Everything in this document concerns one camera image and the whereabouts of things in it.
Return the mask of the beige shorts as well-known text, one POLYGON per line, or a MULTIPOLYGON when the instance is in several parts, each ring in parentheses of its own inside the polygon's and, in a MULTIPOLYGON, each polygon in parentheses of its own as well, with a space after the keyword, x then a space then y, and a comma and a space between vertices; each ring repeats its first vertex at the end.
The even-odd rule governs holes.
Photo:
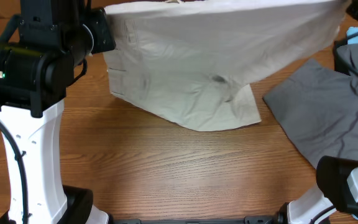
POLYGON ((329 46, 348 1, 137 1, 105 8, 110 92, 194 131, 259 123, 251 84, 329 46))

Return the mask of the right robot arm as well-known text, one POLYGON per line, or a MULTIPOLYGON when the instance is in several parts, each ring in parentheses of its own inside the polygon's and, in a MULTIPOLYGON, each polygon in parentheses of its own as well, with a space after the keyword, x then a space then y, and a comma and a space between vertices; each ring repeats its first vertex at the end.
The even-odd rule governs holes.
MULTIPOLYGON (((346 12, 358 21, 358 1, 352 1, 346 12)), ((354 61, 339 54, 339 48, 354 38, 358 32, 334 42, 334 64, 358 77, 354 61)), ((316 170, 316 185, 298 200, 282 205, 273 222, 329 223, 329 216, 336 211, 358 218, 358 161, 323 156, 316 170)))

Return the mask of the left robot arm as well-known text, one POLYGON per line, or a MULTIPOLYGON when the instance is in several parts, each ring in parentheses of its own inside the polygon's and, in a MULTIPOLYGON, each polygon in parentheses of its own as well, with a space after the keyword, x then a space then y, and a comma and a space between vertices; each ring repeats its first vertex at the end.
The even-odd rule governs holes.
POLYGON ((63 185, 60 124, 87 56, 113 50, 106 12, 82 0, 22 0, 0 35, 0 132, 11 201, 0 223, 112 223, 89 189, 63 185))

